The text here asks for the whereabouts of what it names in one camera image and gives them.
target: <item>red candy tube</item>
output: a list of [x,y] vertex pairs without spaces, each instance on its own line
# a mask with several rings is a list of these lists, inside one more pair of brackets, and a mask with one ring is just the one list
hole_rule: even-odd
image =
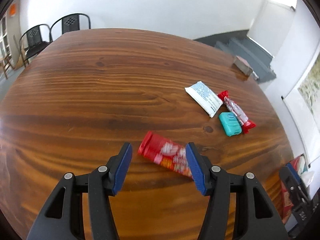
[[149,131],[140,144],[138,154],[156,164],[192,178],[186,159],[186,149],[158,134]]
[[256,127],[256,124],[247,117],[244,111],[229,98],[228,90],[218,94],[218,97],[226,104],[228,110],[236,116],[244,133],[248,133],[249,129]]

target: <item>red container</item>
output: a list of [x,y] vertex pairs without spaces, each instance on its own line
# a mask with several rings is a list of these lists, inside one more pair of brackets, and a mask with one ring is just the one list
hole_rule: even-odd
[[138,153],[156,164],[192,178],[186,149],[169,139],[149,131],[140,144]]

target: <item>brown wooden tabletop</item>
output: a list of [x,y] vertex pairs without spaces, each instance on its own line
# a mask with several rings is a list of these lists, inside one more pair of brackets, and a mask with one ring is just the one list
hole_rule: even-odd
[[[228,137],[185,92],[197,81],[231,99],[257,127]],[[94,29],[63,34],[41,52],[0,103],[0,209],[26,239],[45,200],[66,172],[91,172],[122,144],[133,158],[122,191],[110,197],[120,239],[196,239],[208,198],[193,181],[136,154],[147,131],[185,145],[228,172],[253,172],[282,211],[278,169],[289,142],[256,82],[224,52],[148,31]],[[91,239],[87,195],[86,238]],[[231,196],[227,239],[232,236]]]

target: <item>silver screw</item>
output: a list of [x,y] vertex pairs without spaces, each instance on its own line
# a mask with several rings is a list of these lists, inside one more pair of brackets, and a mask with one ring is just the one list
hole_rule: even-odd
[[246,176],[247,176],[248,179],[253,179],[254,178],[254,174],[252,172],[248,172],[246,174]]
[[100,166],[99,168],[98,168],[98,171],[100,171],[100,172],[105,172],[105,171],[107,171],[107,167],[106,166]]
[[220,169],[219,166],[212,166],[211,170],[212,170],[213,172],[219,172],[219,171],[221,171],[221,169]]
[[64,178],[65,179],[71,179],[72,178],[72,173],[66,173],[65,175],[64,175]]

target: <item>gray stairs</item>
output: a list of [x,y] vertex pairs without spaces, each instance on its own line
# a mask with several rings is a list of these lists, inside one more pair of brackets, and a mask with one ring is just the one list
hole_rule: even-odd
[[259,76],[258,83],[268,82],[276,78],[276,74],[270,68],[270,62],[273,57],[248,38],[243,40],[231,38],[228,44],[217,41],[215,48],[233,56],[238,55],[244,58]]

